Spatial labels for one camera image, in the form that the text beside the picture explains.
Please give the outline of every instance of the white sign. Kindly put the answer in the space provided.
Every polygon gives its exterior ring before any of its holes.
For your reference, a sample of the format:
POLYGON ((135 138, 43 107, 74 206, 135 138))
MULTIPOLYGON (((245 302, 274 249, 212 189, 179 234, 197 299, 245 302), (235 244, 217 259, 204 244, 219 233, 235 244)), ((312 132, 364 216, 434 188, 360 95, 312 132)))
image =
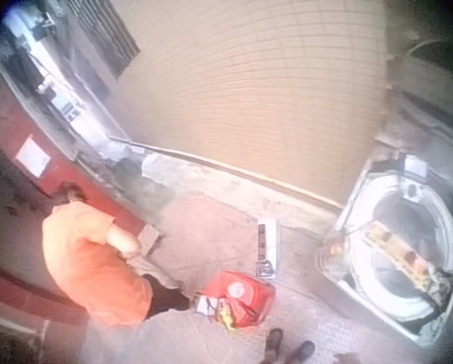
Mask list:
POLYGON ((36 178, 41 177, 46 165, 50 162, 50 156, 31 139, 31 136, 21 146, 16 159, 36 178))

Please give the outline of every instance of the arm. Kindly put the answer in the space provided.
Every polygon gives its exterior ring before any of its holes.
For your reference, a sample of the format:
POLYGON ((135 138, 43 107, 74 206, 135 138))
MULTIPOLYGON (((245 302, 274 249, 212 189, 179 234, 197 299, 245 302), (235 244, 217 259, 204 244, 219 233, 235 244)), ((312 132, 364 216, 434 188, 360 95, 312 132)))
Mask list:
POLYGON ((141 243, 129 231, 112 224, 107 232, 107 243, 122 253, 125 259, 130 259, 141 253, 141 243))

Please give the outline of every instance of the dark hair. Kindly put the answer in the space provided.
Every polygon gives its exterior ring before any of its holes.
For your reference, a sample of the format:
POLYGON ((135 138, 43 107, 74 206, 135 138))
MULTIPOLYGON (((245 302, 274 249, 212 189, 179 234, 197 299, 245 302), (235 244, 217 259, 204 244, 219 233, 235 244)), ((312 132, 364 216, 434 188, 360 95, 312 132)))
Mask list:
POLYGON ((53 205, 65 205, 69 203, 71 199, 86 202, 87 197, 83 192, 82 187, 75 182, 61 182, 60 186, 58 186, 56 191, 52 194, 53 205))

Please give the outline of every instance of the black shoe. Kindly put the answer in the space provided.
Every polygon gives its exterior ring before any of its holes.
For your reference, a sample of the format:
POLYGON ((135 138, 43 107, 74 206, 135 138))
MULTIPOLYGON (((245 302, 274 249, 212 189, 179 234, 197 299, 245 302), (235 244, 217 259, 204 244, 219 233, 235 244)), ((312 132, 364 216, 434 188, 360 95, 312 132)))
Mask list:
POLYGON ((263 362, 275 362, 279 359, 280 343, 284 332, 279 328, 270 330, 265 341, 265 359, 263 362))
POLYGON ((286 360, 286 364, 301 364, 309 359, 315 350, 316 346, 312 341, 305 341, 297 349, 292 351, 286 360))

